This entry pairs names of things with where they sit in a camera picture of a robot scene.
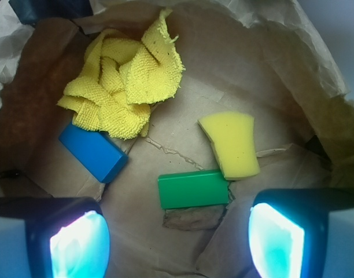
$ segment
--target cloth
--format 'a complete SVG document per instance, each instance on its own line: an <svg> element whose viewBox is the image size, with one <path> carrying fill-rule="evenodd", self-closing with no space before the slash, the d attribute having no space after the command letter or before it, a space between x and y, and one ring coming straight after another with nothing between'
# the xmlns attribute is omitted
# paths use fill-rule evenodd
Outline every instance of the cloth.
<svg viewBox="0 0 354 278"><path fill-rule="evenodd" d="M141 42L106 29L88 46L79 76L58 105L76 112L73 124L111 137L146 136L150 105L174 97L184 67L160 12Z"/></svg>

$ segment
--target blue block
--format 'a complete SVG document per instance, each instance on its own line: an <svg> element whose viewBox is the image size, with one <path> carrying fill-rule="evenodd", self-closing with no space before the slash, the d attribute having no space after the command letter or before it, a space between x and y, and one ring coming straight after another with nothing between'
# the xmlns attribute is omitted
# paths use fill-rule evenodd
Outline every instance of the blue block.
<svg viewBox="0 0 354 278"><path fill-rule="evenodd" d="M59 140L99 182L111 182L128 161L128 156L101 133L80 129L72 123Z"/></svg>

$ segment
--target green wooden block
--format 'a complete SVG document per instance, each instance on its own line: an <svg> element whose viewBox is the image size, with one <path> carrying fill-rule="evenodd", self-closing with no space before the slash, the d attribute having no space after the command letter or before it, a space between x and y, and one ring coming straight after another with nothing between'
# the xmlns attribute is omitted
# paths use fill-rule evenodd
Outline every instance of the green wooden block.
<svg viewBox="0 0 354 278"><path fill-rule="evenodd" d="M165 210L228 203L228 182L220 170L161 175L158 185Z"/></svg>

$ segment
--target yellow sponge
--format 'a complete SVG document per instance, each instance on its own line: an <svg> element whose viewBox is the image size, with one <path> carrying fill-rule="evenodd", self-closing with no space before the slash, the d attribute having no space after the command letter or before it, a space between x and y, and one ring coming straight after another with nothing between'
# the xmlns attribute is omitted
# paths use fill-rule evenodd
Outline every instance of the yellow sponge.
<svg viewBox="0 0 354 278"><path fill-rule="evenodd" d="M252 116L227 111L203 117L198 122L211 141L225 179L240 180L260 172Z"/></svg>

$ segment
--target glowing light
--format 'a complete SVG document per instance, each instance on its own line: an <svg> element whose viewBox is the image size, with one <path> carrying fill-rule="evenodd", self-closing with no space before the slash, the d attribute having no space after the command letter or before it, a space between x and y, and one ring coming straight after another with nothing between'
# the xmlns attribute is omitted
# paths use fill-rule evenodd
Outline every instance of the glowing light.
<svg viewBox="0 0 354 278"><path fill-rule="evenodd" d="M53 277L103 277L110 235L104 217L89 211L50 239Z"/></svg>
<svg viewBox="0 0 354 278"><path fill-rule="evenodd" d="M252 208L249 245L261 277L300 277L304 230L269 204Z"/></svg>

